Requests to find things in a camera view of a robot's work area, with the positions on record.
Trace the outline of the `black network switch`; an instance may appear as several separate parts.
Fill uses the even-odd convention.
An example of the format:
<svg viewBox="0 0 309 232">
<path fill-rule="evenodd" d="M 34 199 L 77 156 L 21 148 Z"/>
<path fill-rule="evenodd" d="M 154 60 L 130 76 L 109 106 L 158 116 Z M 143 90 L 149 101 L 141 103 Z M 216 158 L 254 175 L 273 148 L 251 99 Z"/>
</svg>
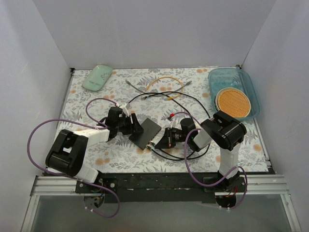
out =
<svg viewBox="0 0 309 232">
<path fill-rule="evenodd" d="M 143 132 L 132 134 L 129 136 L 129 140 L 138 148 L 144 150 L 149 142 L 152 141 L 162 130 L 162 128 L 149 118 L 142 122 L 141 127 L 143 128 Z"/>
</svg>

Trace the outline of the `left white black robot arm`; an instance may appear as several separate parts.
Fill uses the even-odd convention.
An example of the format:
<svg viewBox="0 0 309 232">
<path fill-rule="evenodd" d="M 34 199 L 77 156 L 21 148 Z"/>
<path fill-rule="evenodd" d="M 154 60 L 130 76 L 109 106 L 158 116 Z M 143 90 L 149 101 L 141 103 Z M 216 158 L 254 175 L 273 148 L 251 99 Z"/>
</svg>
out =
<svg viewBox="0 0 309 232">
<path fill-rule="evenodd" d="M 99 171 L 85 164 L 84 157 L 89 147 L 110 141 L 118 132 L 123 135 L 139 135 L 144 129 L 135 114 L 127 116 L 122 108 L 111 107 L 108 116 L 94 129 L 61 130 L 46 157 L 45 164 L 62 174 L 86 181 L 87 189 L 92 193 L 98 193 L 103 187 L 102 180 L 98 178 Z"/>
</svg>

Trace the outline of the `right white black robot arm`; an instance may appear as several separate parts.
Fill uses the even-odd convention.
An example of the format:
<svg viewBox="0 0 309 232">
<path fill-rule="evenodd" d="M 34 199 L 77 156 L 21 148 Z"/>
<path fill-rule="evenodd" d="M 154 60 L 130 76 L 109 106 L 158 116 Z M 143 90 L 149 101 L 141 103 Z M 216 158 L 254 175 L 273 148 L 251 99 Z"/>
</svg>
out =
<svg viewBox="0 0 309 232">
<path fill-rule="evenodd" d="M 218 111 L 212 118 L 204 120 L 199 130 L 193 117 L 182 119 L 180 125 L 180 129 L 172 126 L 165 128 L 161 140 L 157 144 L 151 143 L 154 148 L 164 150 L 173 148 L 177 143 L 184 143 L 186 148 L 199 152 L 214 141 L 220 148 L 217 177 L 204 177 L 202 181 L 198 181 L 189 170 L 192 179 L 209 193 L 236 191 L 238 184 L 246 184 L 246 180 L 240 178 L 238 166 L 240 145 L 247 133 L 243 123 Z"/>
</svg>

